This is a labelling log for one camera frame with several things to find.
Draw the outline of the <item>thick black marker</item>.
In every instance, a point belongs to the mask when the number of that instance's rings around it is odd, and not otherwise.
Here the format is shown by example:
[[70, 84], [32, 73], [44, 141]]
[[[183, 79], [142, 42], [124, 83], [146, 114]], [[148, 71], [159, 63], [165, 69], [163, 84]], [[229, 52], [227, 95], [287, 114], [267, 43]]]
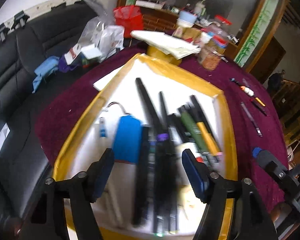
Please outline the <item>thick black marker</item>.
[[142, 126], [141, 145], [139, 159], [135, 174], [135, 194], [132, 225], [140, 226], [147, 214], [147, 191], [148, 191], [148, 164], [149, 164], [149, 132], [148, 126]]

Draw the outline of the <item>green lighter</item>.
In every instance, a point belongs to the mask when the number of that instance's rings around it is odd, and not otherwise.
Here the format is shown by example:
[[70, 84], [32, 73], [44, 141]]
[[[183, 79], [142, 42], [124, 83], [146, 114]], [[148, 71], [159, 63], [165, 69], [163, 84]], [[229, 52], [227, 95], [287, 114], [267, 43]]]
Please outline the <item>green lighter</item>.
[[204, 141], [197, 124], [194, 122], [194, 119], [187, 112], [185, 106], [179, 107], [178, 111], [180, 113], [181, 122], [185, 126], [186, 130], [190, 133], [191, 137], [193, 137], [194, 142], [196, 143], [198, 150], [202, 155], [204, 163], [208, 167], [214, 168], [217, 164], [216, 158], [210, 153], [207, 143]]

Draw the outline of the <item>blue rectangular battery pack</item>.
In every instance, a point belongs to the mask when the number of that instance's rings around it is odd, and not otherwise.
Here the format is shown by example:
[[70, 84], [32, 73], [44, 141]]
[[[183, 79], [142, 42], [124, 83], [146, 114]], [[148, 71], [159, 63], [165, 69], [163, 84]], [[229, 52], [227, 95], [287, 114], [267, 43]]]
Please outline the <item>blue rectangular battery pack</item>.
[[142, 126], [140, 120], [131, 115], [122, 116], [112, 144], [117, 162], [137, 164], [141, 145]]

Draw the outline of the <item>white blue pen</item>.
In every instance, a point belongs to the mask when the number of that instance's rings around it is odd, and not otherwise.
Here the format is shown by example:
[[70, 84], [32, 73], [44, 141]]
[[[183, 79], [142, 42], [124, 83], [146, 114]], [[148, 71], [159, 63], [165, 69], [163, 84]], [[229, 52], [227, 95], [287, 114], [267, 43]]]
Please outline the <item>white blue pen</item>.
[[99, 135], [101, 138], [107, 137], [107, 129], [104, 117], [100, 117], [99, 119]]

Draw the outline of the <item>black marker purple band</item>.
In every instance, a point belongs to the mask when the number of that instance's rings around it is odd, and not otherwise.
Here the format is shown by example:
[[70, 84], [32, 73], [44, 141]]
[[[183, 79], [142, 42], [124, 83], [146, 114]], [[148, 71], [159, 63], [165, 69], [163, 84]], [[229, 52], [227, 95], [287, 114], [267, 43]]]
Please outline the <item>black marker purple band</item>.
[[135, 83], [155, 137], [153, 233], [162, 236], [178, 229], [177, 156], [169, 132], [163, 92], [159, 93], [159, 117], [142, 80], [138, 77]]

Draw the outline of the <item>gold tray box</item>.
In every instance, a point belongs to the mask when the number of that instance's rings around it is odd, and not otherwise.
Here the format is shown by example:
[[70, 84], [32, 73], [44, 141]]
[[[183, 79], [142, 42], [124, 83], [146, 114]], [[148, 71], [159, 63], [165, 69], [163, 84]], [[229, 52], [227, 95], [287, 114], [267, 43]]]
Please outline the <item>gold tray box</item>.
[[164, 94], [169, 112], [175, 112], [189, 95], [197, 97], [221, 146], [219, 170], [224, 178], [237, 179], [235, 136], [223, 92], [191, 72], [143, 54], [135, 54], [110, 74], [110, 80], [66, 139], [55, 162], [53, 177], [55, 180], [72, 178], [100, 159], [114, 143], [123, 106], [128, 111], [126, 119], [140, 122], [139, 142], [136, 150], [115, 158], [102, 197], [91, 205], [102, 236], [104, 239], [192, 239], [206, 206], [194, 196], [190, 185], [181, 188], [177, 231], [153, 233], [153, 205], [147, 187], [143, 189], [146, 209], [141, 215], [141, 224], [132, 225], [139, 161], [148, 167], [155, 148], [155, 139], [136, 88], [137, 77], [143, 81], [155, 109], [160, 109], [160, 92]]

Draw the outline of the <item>black leather sofa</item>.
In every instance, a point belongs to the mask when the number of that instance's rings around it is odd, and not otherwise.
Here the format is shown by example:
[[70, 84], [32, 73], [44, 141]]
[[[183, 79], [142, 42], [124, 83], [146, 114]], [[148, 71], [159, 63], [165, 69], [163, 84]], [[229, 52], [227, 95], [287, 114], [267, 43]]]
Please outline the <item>black leather sofa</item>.
[[34, 71], [48, 57], [66, 53], [95, 16], [83, 1], [61, 4], [0, 42], [0, 131], [10, 129], [0, 146], [0, 231], [17, 229], [51, 171], [35, 132], [38, 117], [87, 69], [53, 73], [37, 90]]

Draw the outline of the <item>clear gel pen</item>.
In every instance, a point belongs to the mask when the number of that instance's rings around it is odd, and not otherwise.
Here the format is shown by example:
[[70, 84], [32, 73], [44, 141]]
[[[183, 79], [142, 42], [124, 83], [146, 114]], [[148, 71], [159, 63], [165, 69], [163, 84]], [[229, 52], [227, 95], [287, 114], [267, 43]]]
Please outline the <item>clear gel pen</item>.
[[244, 104], [244, 102], [240, 103], [241, 107], [243, 108], [243, 111], [245, 112], [245, 114], [247, 115], [248, 119], [250, 120], [250, 122], [252, 123], [254, 129], [256, 130], [257, 134], [259, 137], [263, 137], [261, 130], [259, 128], [259, 126], [257, 125], [256, 121], [254, 120], [253, 116], [251, 115], [251, 113], [249, 112], [249, 110], [247, 109], [246, 105]]

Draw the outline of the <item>blue cloth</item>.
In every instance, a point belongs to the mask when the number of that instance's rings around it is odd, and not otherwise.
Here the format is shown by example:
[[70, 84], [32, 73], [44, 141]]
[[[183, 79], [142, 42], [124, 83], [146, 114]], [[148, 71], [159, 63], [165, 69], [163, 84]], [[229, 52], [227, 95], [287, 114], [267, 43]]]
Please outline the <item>blue cloth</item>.
[[32, 84], [33, 84], [32, 93], [33, 94], [37, 91], [37, 89], [42, 81], [44, 81], [51, 74], [57, 72], [58, 63], [59, 63], [59, 57], [51, 56], [51, 57], [48, 57], [44, 62], [42, 62], [34, 70], [36, 77], [34, 78], [34, 80], [32, 82]]

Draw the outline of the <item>clear plastic bag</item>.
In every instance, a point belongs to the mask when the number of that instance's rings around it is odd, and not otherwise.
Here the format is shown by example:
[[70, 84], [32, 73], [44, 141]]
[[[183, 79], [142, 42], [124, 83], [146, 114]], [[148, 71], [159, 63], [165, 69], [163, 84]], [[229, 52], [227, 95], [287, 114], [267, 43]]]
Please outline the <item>clear plastic bag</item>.
[[112, 12], [97, 0], [84, 0], [97, 14], [89, 20], [77, 42], [80, 53], [87, 61], [101, 63], [124, 49], [125, 28], [115, 24]]

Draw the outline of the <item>blue label plastic jar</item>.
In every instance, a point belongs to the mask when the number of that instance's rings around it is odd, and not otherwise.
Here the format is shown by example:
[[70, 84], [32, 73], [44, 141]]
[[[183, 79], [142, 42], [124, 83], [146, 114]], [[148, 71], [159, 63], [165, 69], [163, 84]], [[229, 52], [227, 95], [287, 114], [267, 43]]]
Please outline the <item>blue label plastic jar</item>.
[[224, 54], [229, 41], [227, 39], [224, 39], [223, 37], [215, 34], [211, 29], [207, 29], [207, 34], [211, 37], [209, 42], [207, 42], [206, 46], [216, 51], [219, 54]]

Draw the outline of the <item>red lid plastic jar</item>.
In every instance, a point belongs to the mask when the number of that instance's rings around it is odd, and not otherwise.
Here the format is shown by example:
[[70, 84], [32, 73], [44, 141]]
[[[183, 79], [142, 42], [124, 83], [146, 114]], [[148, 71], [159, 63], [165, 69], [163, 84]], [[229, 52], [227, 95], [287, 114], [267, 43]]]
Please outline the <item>red lid plastic jar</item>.
[[228, 31], [232, 25], [232, 22], [230, 22], [229, 20], [227, 20], [221, 15], [216, 15], [214, 20], [219, 24], [219, 27], [224, 31]]

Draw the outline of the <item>white blue paper cup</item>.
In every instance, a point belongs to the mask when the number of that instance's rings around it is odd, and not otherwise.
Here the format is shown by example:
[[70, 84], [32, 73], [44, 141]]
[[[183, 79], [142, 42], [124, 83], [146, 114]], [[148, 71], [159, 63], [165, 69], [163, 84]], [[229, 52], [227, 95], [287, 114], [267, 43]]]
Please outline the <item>white blue paper cup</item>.
[[179, 12], [179, 17], [177, 19], [177, 25], [184, 28], [192, 28], [197, 20], [197, 15], [191, 12], [182, 10]]

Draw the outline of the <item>red plastic bag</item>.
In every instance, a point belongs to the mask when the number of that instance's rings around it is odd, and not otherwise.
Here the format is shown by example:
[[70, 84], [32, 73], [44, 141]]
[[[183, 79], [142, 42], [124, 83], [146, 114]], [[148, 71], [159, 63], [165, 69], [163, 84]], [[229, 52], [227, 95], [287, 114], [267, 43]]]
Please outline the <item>red plastic bag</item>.
[[116, 25], [123, 26], [124, 38], [130, 38], [134, 30], [143, 30], [142, 13], [138, 6], [128, 5], [113, 10]]

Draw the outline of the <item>wooden cabinet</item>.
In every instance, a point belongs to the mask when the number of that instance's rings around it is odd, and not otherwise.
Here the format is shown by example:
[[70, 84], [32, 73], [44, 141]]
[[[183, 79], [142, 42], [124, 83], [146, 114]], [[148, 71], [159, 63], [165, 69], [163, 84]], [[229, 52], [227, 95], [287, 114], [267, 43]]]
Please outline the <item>wooden cabinet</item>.
[[178, 15], [164, 9], [140, 7], [143, 29], [148, 31], [169, 32], [176, 28]]

